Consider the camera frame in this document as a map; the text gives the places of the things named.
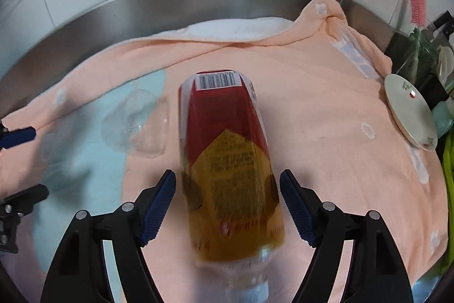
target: pink bristles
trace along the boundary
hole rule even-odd
[[[410,0],[411,23],[423,28],[426,25],[426,0]]]

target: light blue patch on cloth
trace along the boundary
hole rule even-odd
[[[102,140],[104,117],[136,89],[161,96],[164,82],[164,70],[130,81],[58,120],[54,133],[48,134],[50,140],[43,140],[43,146],[53,143],[50,149],[40,151],[50,153],[46,158],[49,165],[41,179],[49,189],[49,197],[33,211],[33,241],[43,271],[48,271],[77,211],[86,209],[92,215],[104,214],[121,204],[127,155],[113,151]],[[106,264],[113,296],[119,302],[120,281],[113,253],[108,249]]]

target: bright green object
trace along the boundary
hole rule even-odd
[[[445,273],[448,267],[454,261],[454,147],[453,147],[454,130],[451,130],[446,138],[446,145],[443,153],[443,172],[446,180],[446,190],[448,193],[448,252],[446,261],[441,272]]]

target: barcode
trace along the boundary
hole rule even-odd
[[[203,73],[197,75],[196,89],[219,89],[222,87],[241,86],[241,79],[236,71]]]

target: peach cloth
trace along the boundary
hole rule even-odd
[[[367,78],[335,46],[343,41],[342,30],[355,38],[377,76],[391,73],[390,59],[348,27],[334,0],[313,0],[291,28],[262,40],[181,40],[191,38],[183,29],[108,48],[4,119],[6,127],[34,126],[37,139],[0,153],[0,196],[39,182],[39,176],[27,184],[20,179],[53,121],[126,81],[165,68],[164,94],[170,101],[167,146],[154,159],[128,157],[123,200],[134,200],[165,169],[180,171],[179,85],[192,73],[233,69],[254,83],[275,174],[290,168],[301,185],[344,212],[378,210],[414,283],[446,250],[448,207],[441,165],[435,152],[417,151],[428,173],[428,182],[420,180],[408,143],[387,107],[382,79]],[[63,87],[71,104],[55,109]],[[313,253],[282,204],[287,239],[268,268],[272,303],[292,300]],[[341,298],[350,254],[344,251],[331,302]],[[144,255],[165,302],[225,301],[218,277],[194,266],[180,182],[158,237]]]

